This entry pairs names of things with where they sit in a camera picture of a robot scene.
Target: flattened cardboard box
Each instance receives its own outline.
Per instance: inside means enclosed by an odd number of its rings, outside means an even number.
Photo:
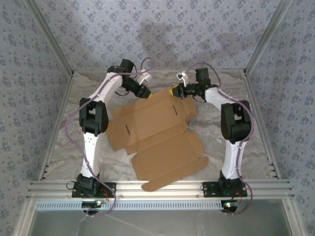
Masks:
[[[205,168],[208,158],[186,121],[198,115],[191,97],[183,100],[169,88],[112,111],[106,135],[113,150],[137,152],[131,163],[145,191],[154,191]]]

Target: wall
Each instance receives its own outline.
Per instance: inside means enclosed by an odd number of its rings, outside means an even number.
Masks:
[[[278,0],[36,0],[74,70],[244,68]]]
[[[22,0],[0,1],[0,235],[36,180],[68,76]]]
[[[283,178],[315,235],[315,3],[295,0],[250,75]]]

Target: purple cable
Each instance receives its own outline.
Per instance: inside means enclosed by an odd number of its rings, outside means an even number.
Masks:
[[[228,99],[228,100],[230,100],[232,102],[235,102],[235,103],[239,104],[248,113],[248,115],[250,116],[250,119],[251,119],[251,130],[250,130],[250,133],[248,134],[248,136],[246,136],[240,142],[240,144],[238,146],[238,150],[237,150],[237,155],[236,155],[236,173],[237,173],[237,176],[238,176],[239,180],[248,187],[248,189],[250,190],[250,193],[251,193],[250,202],[245,206],[244,209],[242,209],[241,211],[239,211],[237,213],[232,213],[231,212],[232,215],[239,215],[239,214],[242,214],[245,211],[247,211],[249,209],[249,207],[252,205],[252,198],[253,198],[252,188],[250,187],[250,185],[247,182],[245,182],[243,180],[243,178],[240,175],[240,172],[239,172],[239,159],[240,159],[240,155],[241,155],[241,146],[242,146],[243,142],[246,142],[251,137],[251,135],[254,132],[254,119],[253,119],[253,116],[252,116],[252,113],[250,112],[250,110],[243,103],[239,102],[238,100],[236,100],[234,98],[226,96],[224,93],[221,92],[221,86],[222,86],[221,79],[220,79],[218,73],[216,72],[216,70],[210,64],[205,63],[205,62],[198,62],[198,63],[192,65],[191,67],[189,67],[188,70],[186,71],[186,73],[188,73],[188,71],[190,71],[193,67],[195,67],[196,65],[199,65],[199,64],[207,65],[208,67],[210,67],[213,70],[214,74],[216,75],[216,77],[217,77],[217,79],[219,81],[218,93],[222,97],[224,97],[224,98],[226,98],[226,99]]]
[[[103,86],[98,90],[97,95],[95,95],[94,97],[92,97],[89,101],[87,101],[87,102],[84,103],[82,106],[80,106],[77,110],[75,110],[75,111],[71,114],[71,116],[68,118],[68,120],[66,121],[66,123],[65,123],[65,126],[64,126],[65,134],[66,134],[67,138],[68,138],[72,143],[74,143],[77,147],[79,147],[79,149],[81,150],[81,152],[82,152],[82,154],[83,154],[84,161],[87,163],[87,167],[88,167],[89,171],[91,172],[91,175],[92,175],[98,182],[100,182],[103,186],[105,186],[107,189],[109,189],[109,190],[112,192],[113,196],[114,196],[114,203],[113,203],[113,205],[112,205],[107,211],[102,212],[102,213],[97,213],[97,214],[91,215],[91,217],[94,217],[94,216],[101,216],[101,215],[105,215],[105,214],[108,214],[109,212],[111,212],[111,211],[113,210],[113,208],[116,206],[117,197],[116,197],[115,192],[112,190],[112,188],[109,187],[109,186],[108,186],[106,183],[104,183],[102,180],[100,180],[100,179],[93,173],[93,170],[92,170],[92,168],[91,168],[91,166],[90,166],[90,164],[89,164],[89,162],[88,162],[87,156],[85,155],[83,148],[82,148],[76,141],[74,141],[74,140],[69,136],[68,130],[67,130],[67,129],[68,129],[68,125],[70,124],[71,120],[80,112],[80,110],[82,110],[82,108],[84,108],[85,106],[87,106],[89,103],[91,103],[95,98],[97,98],[97,97],[99,96],[99,94],[102,92],[102,90],[104,89],[104,87],[107,85],[107,83],[108,83],[111,79],[113,79],[113,78],[115,78],[116,76],[119,76],[119,75],[139,75],[139,74],[143,74],[143,73],[145,73],[145,72],[148,72],[148,71],[152,70],[153,67],[154,67],[155,61],[153,60],[153,58],[145,58],[143,61],[145,61],[145,60],[147,60],[147,59],[151,59],[151,60],[153,61],[153,65],[152,65],[148,70],[145,70],[145,71],[142,71],[142,72],[131,72],[131,73],[117,73],[117,74],[114,74],[114,75],[111,76],[111,77],[109,78],[109,80],[107,80],[107,81],[103,84]],[[89,216],[88,212],[89,212],[90,210],[96,210],[96,211],[98,211],[97,209],[90,208],[90,209],[88,209],[87,212],[86,212],[86,215],[87,215],[87,216]]]

